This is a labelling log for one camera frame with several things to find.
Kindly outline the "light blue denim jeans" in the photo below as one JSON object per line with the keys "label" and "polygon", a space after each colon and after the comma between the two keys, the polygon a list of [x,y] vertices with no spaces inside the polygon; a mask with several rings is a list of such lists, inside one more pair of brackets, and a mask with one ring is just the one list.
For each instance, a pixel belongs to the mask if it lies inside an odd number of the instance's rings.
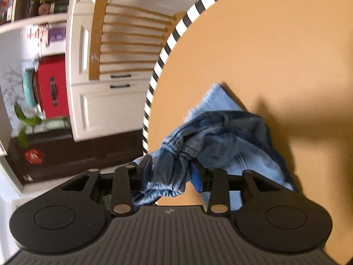
{"label": "light blue denim jeans", "polygon": [[253,170],[283,187],[296,189],[263,118],[244,111],[221,84],[211,86],[189,111],[184,124],[165,137],[150,156],[142,188],[133,198],[135,206],[177,197],[185,192],[189,181],[200,189],[202,183],[194,178],[195,160],[204,168],[223,169],[230,175]]}

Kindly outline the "green plant in vase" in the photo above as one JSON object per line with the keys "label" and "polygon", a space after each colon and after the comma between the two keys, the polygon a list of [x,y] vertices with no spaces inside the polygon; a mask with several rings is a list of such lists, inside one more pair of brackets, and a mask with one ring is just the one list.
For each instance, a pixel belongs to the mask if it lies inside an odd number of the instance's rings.
{"label": "green plant in vase", "polygon": [[13,105],[14,113],[17,119],[22,123],[18,132],[18,141],[22,148],[28,148],[30,142],[28,133],[35,133],[36,128],[41,128],[43,131],[52,131],[56,129],[68,129],[71,127],[69,117],[41,118],[38,115],[28,117],[22,110],[22,107],[15,102]]}

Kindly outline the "white sideboard cabinet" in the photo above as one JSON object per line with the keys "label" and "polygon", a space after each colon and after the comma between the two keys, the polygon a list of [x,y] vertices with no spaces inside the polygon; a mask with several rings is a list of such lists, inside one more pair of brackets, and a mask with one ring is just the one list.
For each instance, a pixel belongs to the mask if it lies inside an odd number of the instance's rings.
{"label": "white sideboard cabinet", "polygon": [[138,131],[162,47],[198,0],[70,0],[66,83],[76,141]]}

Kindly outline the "wooden spindle chair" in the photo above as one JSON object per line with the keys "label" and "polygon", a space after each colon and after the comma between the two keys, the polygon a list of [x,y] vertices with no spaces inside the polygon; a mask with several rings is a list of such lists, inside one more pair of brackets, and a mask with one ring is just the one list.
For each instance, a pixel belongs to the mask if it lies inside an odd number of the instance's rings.
{"label": "wooden spindle chair", "polygon": [[174,15],[108,0],[94,3],[88,80],[102,75],[150,72],[186,12]]}

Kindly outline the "red storage box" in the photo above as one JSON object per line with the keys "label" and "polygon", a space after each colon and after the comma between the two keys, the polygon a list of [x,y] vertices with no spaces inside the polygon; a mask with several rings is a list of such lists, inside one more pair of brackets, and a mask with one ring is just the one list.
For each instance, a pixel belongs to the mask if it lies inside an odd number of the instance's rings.
{"label": "red storage box", "polygon": [[68,117],[65,55],[41,58],[35,77],[39,104],[45,113],[45,117]]}

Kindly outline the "dark wooden door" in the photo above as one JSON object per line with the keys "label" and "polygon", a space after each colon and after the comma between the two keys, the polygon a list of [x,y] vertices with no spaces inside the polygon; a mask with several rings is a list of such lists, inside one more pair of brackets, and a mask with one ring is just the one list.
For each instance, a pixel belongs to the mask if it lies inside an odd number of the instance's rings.
{"label": "dark wooden door", "polygon": [[111,168],[142,156],[141,129],[79,142],[70,129],[60,129],[31,134],[28,143],[24,148],[12,138],[5,156],[23,185]]}

